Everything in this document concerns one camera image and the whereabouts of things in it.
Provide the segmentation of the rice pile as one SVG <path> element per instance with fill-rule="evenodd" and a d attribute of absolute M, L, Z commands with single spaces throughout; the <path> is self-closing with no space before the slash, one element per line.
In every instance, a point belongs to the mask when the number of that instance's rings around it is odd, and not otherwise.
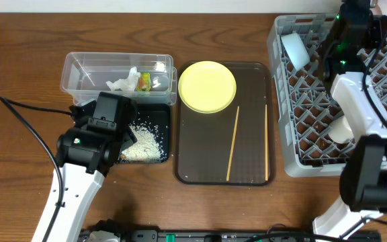
<path fill-rule="evenodd" d="M 123 163 L 160 163 L 165 158 L 161 143 L 157 142 L 155 135 L 145 126 L 130 126 L 136 142 L 124 149 L 120 158 Z"/>

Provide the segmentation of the yellow plate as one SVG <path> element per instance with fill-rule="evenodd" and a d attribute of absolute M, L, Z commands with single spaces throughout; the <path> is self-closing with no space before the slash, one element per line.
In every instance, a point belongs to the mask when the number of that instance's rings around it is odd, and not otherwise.
<path fill-rule="evenodd" d="M 212 114 L 230 105 L 237 92 L 237 83 L 228 67 L 205 60 L 191 64 L 182 72 L 178 92 L 191 110 Z"/>

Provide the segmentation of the black waste tray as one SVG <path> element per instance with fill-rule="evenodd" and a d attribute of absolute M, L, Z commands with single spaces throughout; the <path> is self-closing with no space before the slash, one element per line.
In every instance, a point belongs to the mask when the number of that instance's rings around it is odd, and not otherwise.
<path fill-rule="evenodd" d="M 129 126 L 145 126 L 154 135 L 157 142 L 161 143 L 165 152 L 164 163 L 169 158 L 171 141 L 171 109 L 166 104 L 139 104 L 137 118 Z"/>

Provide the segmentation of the white tissue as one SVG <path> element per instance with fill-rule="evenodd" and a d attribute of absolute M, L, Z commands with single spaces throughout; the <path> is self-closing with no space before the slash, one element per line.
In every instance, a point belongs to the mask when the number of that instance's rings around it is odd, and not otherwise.
<path fill-rule="evenodd" d="M 137 71 L 137 67 L 132 67 L 127 78 L 118 79 L 114 82 L 106 81 L 105 84 L 110 88 L 111 91 L 134 91 L 140 78 L 141 73 Z"/>

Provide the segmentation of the left wooden chopstick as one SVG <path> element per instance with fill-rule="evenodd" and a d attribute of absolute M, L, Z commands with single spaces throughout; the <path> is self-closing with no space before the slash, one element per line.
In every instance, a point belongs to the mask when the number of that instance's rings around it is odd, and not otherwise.
<path fill-rule="evenodd" d="M 227 182 L 229 182 L 229 180 L 230 180 L 230 173 L 231 173 L 232 160 L 233 160 L 233 154 L 234 154 L 234 144 L 235 144 L 235 140 L 236 140 L 236 137 L 237 137 L 237 127 L 238 127 L 240 107 L 237 106 L 236 110 L 237 111 L 236 111 L 236 115 L 235 115 L 235 119 L 234 119 L 234 127 L 233 127 L 233 132 L 232 132 L 230 154 L 229 154 L 229 158 L 228 158 L 228 167 L 227 167 L 227 172 L 226 172 L 226 181 Z"/>

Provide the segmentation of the clear plastic waste bin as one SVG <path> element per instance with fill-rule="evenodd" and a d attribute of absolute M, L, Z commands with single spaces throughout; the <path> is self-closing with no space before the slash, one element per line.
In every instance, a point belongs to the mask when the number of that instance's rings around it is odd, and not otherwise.
<path fill-rule="evenodd" d="M 140 73 L 150 73 L 150 91 L 111 91 L 106 81 L 128 77 L 132 67 Z M 168 54 L 123 52 L 70 52 L 64 62 L 60 89 L 73 97 L 80 106 L 100 92 L 129 97 L 139 104 L 167 104 L 177 100 L 177 69 Z"/>

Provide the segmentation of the yellow green wrapper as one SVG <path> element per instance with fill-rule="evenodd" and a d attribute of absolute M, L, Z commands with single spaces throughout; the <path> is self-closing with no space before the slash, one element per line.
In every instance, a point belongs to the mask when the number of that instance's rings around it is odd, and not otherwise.
<path fill-rule="evenodd" d="M 151 90 L 151 78 L 150 73 L 141 73 L 138 78 L 136 91 L 150 91 Z"/>

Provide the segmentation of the white green cup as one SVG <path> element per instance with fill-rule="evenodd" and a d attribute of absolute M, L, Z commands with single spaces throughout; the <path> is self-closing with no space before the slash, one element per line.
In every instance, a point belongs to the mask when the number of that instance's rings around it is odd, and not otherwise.
<path fill-rule="evenodd" d="M 329 138 L 335 143 L 345 144 L 354 137 L 349 123 L 345 116 L 341 116 L 329 124 Z"/>

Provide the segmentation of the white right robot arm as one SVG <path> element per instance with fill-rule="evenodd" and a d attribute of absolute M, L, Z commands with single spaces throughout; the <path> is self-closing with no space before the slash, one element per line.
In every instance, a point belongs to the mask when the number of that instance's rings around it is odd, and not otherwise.
<path fill-rule="evenodd" d="M 346 239 L 387 214 L 387 111 L 370 76 L 372 63 L 358 56 L 373 50 L 373 61 L 387 38 L 387 1 L 345 0 L 318 47 L 318 77 L 339 104 L 356 141 L 339 179 L 339 197 L 314 219 L 321 240 Z"/>

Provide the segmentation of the white bowl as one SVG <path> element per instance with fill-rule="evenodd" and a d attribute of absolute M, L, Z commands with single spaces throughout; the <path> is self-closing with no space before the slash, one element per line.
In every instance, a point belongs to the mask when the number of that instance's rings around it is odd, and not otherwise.
<path fill-rule="evenodd" d="M 387 16 L 387 0 L 371 0 L 370 9 L 374 16 Z"/>

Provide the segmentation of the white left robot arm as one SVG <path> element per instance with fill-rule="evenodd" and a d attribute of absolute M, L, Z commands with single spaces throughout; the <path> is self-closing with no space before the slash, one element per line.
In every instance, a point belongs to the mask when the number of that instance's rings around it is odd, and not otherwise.
<path fill-rule="evenodd" d="M 75 124 L 58 138 L 56 169 L 33 241 L 76 241 L 110 168 L 136 142 L 129 127 L 138 113 L 133 99 L 101 92 L 70 111 Z"/>

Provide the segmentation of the brown serving tray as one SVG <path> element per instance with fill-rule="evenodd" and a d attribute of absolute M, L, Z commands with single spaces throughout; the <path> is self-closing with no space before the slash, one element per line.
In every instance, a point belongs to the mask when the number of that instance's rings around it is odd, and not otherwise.
<path fill-rule="evenodd" d="M 236 80 L 231 104 L 214 114 L 201 114 L 177 104 L 174 174 L 184 184 L 266 186 L 275 176 L 275 139 L 271 80 L 268 68 L 254 62 L 225 62 Z M 268 115 L 269 180 L 265 181 L 265 104 Z M 230 180 L 228 158 L 237 106 L 239 120 Z"/>

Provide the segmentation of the grey dishwasher rack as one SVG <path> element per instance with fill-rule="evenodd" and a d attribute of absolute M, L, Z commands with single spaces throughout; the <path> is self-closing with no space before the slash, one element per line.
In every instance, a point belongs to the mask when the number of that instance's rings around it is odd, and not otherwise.
<path fill-rule="evenodd" d="M 284 168 L 291 177 L 338 176 L 355 147 L 353 141 L 340 145 L 329 138 L 329 124 L 343 113 L 316 74 L 316 49 L 334 20 L 335 15 L 325 13 L 281 15 L 275 19 L 268 35 L 267 49 L 277 91 Z M 281 42 L 282 36 L 292 33 L 300 35 L 310 57 L 310 62 L 300 70 L 295 69 Z M 387 110 L 387 41 L 370 75 Z"/>

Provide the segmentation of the light blue bowl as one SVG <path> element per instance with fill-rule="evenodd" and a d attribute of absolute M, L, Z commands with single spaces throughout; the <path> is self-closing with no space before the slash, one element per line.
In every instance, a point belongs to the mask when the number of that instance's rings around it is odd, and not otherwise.
<path fill-rule="evenodd" d="M 288 34 L 281 37 L 282 44 L 288 54 L 294 68 L 299 71 L 310 62 L 305 45 L 297 33 Z"/>

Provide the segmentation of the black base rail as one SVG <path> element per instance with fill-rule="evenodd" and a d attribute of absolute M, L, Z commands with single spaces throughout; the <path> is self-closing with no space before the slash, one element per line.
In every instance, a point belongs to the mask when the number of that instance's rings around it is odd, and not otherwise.
<path fill-rule="evenodd" d="M 310 241 L 306 237 L 293 237 L 300 229 L 276 224 L 265 230 L 163 230 L 158 226 L 129 225 L 114 220 L 101 220 L 83 229 L 77 241 L 125 242 L 241 242 L 258 237 L 260 241 Z"/>

